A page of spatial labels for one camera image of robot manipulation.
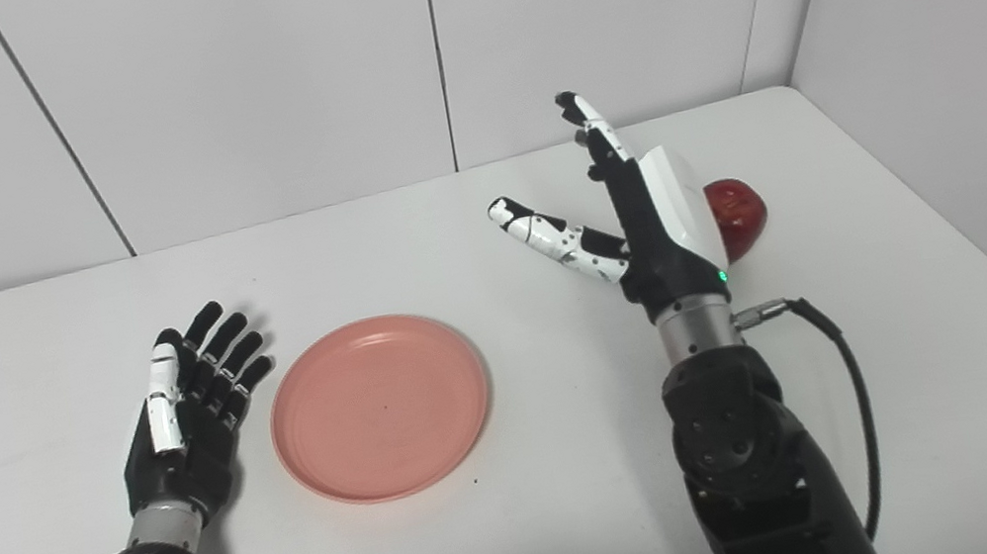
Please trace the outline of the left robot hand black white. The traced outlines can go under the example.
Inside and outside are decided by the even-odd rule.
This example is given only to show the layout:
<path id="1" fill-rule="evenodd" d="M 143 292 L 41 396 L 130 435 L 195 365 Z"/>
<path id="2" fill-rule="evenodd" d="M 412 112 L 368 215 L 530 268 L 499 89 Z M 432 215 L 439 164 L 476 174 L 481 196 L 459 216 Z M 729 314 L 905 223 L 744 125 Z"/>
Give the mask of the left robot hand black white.
<path id="1" fill-rule="evenodd" d="M 274 360 L 247 315 L 215 300 L 154 344 L 124 468 L 128 508 L 181 503 L 206 525 L 231 499 L 237 436 Z"/>

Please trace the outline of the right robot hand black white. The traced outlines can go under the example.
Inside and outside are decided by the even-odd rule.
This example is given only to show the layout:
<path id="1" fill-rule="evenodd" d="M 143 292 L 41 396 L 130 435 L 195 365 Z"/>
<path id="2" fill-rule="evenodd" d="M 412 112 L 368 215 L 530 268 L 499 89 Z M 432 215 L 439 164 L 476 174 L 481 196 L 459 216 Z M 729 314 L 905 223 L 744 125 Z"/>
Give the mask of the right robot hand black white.
<path id="1" fill-rule="evenodd" d="M 614 126 L 573 91 L 556 94 L 562 118 L 585 148 L 588 179 L 602 183 L 620 236 L 534 211 L 511 197 L 491 201 L 491 223 L 541 256 L 583 276 L 619 285 L 648 320 L 690 298 L 730 303 L 730 263 L 709 202 L 692 170 L 663 146 L 639 156 Z"/>

